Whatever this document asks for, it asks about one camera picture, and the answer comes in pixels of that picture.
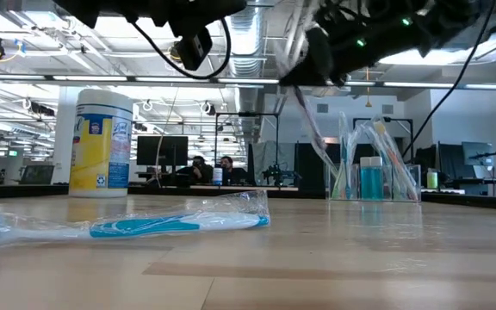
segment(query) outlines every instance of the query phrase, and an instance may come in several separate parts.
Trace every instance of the toothbrush in plastic packaging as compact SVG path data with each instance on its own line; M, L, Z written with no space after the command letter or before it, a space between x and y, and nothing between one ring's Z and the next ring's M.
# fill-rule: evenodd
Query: toothbrush in plastic packaging
M16 214L0 213L0 245L22 242L96 241L124 239L169 233L195 233L246 229L270 224L269 210L264 192L242 193L258 196L253 202L235 203L226 199L221 203L203 201L200 209L183 207L180 212L166 215L127 214L118 219L101 219L95 222L60 225Z

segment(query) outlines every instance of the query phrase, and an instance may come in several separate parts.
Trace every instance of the man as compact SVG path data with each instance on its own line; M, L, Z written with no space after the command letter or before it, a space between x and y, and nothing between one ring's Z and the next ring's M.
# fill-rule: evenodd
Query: man
M253 181L242 168L233 168L233 159L224 156L221 158L221 168L223 169L223 185L244 185L253 184Z
M193 166L191 167L191 178L193 183L210 184L214 174L214 168L206 164L206 160L202 156L193 157Z

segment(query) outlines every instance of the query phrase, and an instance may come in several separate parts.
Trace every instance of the plastic bag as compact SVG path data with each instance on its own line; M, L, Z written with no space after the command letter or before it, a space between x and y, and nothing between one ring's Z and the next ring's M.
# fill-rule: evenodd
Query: plastic bag
M353 159L355 157L357 140L362 134L362 129L357 127L356 130L350 133L348 118L344 112L340 112L338 127L340 140L340 168L332 191L332 199L350 200L357 197L357 189L351 187L353 184L351 166L353 165Z
M417 183L407 169L394 139L389 135L381 116L361 125L361 129L370 137L372 145L380 154L384 165L392 167L392 174L386 174L387 184L392 186L396 200L417 201L419 189Z
M280 76L286 75L292 67L295 65L295 60L290 61L288 55L282 50L278 44L274 45L275 55L276 55L276 66ZM326 143L319 132L319 127L313 117L313 113L309 109L306 98L303 96L300 88L298 86L287 87L287 92L289 96L294 96L298 104L297 107L303 117L305 127L310 133L310 141L313 149L319 155L319 157L325 162L325 164L330 168L332 174L338 178L338 169L334 166L334 163L330 157L326 154Z
M269 224L267 194L259 190L190 201L159 209L157 214L124 214L93 222L64 225L0 213L0 245L138 238L171 233L245 229Z

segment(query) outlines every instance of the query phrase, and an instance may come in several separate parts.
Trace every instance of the wooden table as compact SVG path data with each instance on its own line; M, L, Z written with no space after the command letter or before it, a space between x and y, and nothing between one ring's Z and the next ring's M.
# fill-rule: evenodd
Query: wooden table
M80 221L199 201L54 196L0 211ZM269 204L270 227L0 249L0 309L496 309L496 210Z

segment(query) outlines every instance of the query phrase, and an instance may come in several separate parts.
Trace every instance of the disinfecting wipes canister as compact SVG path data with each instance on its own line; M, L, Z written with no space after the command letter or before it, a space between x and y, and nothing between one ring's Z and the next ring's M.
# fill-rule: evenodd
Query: disinfecting wipes canister
M70 195L127 195L133 101L107 90L82 90L76 106Z

